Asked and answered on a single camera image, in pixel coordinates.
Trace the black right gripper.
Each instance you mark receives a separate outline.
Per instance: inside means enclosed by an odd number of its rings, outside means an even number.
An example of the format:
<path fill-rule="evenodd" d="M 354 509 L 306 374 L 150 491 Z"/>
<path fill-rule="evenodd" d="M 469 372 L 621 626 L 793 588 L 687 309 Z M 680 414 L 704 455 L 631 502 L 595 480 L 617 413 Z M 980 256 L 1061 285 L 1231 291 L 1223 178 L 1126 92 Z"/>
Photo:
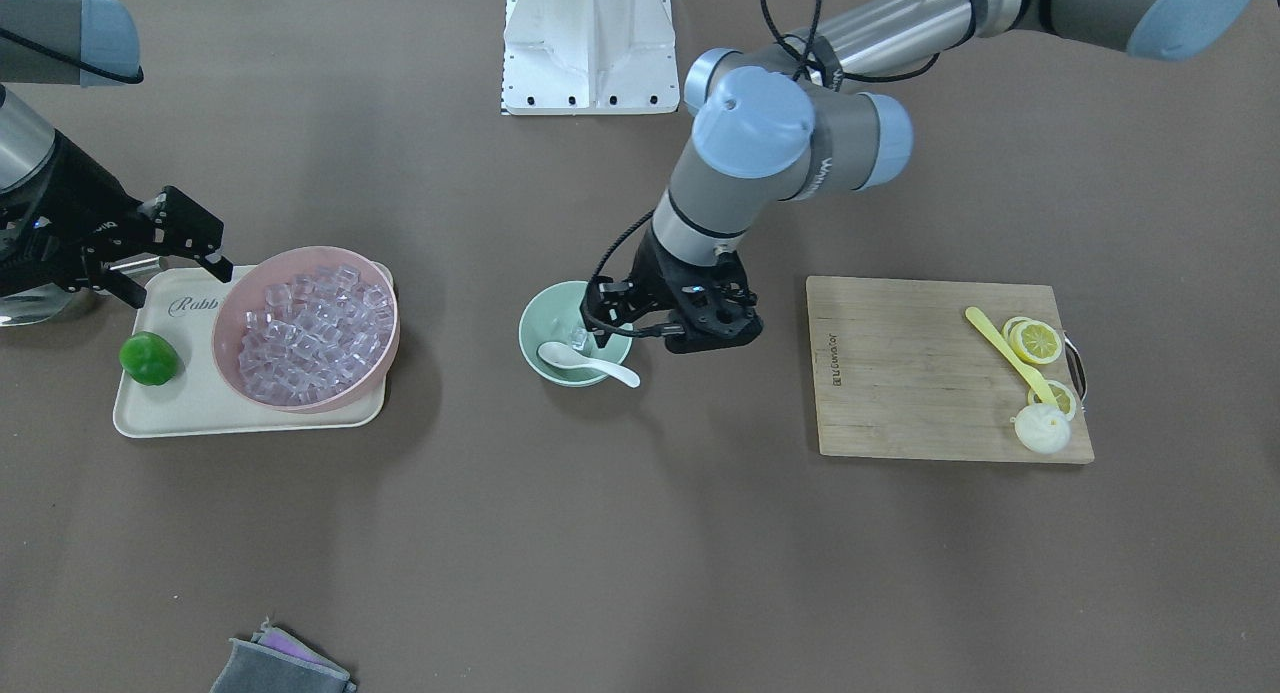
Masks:
<path fill-rule="evenodd" d="M 140 205 L 114 175 L 56 133 L 38 169 L 3 191 L 3 295 L 55 284 L 70 292 L 91 288 L 142 309 L 147 293 L 140 278 L 148 264 L 111 265 L 147 252 L 150 245 L 155 254 L 196 261 L 221 283 L 232 281 L 234 264 L 221 252 L 221 219 L 174 186 L 150 202 L 150 219 Z"/>

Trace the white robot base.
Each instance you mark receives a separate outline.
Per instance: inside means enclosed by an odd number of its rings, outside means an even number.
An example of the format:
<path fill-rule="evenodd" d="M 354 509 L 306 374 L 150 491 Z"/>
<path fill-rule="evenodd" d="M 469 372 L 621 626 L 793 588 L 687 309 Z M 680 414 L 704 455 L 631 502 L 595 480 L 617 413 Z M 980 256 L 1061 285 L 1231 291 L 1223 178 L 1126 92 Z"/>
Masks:
<path fill-rule="evenodd" d="M 681 92 L 672 0 L 504 0 L 500 113 L 652 115 Z"/>

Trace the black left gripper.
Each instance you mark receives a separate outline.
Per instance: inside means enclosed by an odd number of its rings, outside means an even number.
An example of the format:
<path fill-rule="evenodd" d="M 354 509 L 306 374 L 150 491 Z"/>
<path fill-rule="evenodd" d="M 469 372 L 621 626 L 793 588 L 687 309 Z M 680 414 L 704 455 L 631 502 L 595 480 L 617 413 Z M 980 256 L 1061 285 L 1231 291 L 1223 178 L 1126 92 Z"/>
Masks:
<path fill-rule="evenodd" d="M 716 265 L 689 263 L 668 251 L 644 223 L 634 223 L 605 250 L 600 265 L 635 232 L 643 233 L 631 272 L 622 281 L 594 281 L 594 311 L 582 307 L 582 327 L 594 350 L 604 350 L 613 338 L 611 327 L 636 322 L 649 313 L 671 310 L 675 322 L 695 327 L 716 322 L 721 295 Z"/>

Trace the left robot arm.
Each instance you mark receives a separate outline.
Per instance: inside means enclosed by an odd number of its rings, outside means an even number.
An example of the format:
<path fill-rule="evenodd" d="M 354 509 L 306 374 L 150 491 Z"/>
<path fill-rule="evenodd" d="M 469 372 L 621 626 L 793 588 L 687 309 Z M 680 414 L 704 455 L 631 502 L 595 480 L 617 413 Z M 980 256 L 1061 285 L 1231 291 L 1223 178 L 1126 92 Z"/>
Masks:
<path fill-rule="evenodd" d="M 874 0 L 805 29 L 773 32 L 756 53 L 713 49 L 690 68 L 690 141 L 630 274 L 594 272 L 575 348 L 657 337 L 673 354 L 742 346 L 763 329 L 737 249 L 759 211 L 897 177 L 910 117 L 873 85 L 906 81 L 973 38 L 1037 31 L 1133 58 L 1204 51 L 1251 0 Z"/>

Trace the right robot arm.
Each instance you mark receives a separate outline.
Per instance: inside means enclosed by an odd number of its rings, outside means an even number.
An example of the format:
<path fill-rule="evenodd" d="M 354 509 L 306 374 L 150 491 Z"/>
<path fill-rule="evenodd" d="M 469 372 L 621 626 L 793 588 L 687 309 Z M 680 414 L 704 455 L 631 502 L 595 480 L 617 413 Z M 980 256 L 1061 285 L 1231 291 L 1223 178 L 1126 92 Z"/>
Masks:
<path fill-rule="evenodd" d="M 145 289 L 118 261 L 197 263 L 223 283 L 223 222 L 173 186 L 140 200 L 13 90 L 14 83 L 138 85 L 134 20 L 119 0 L 1 0 L 1 292 L 102 291 L 132 307 Z"/>

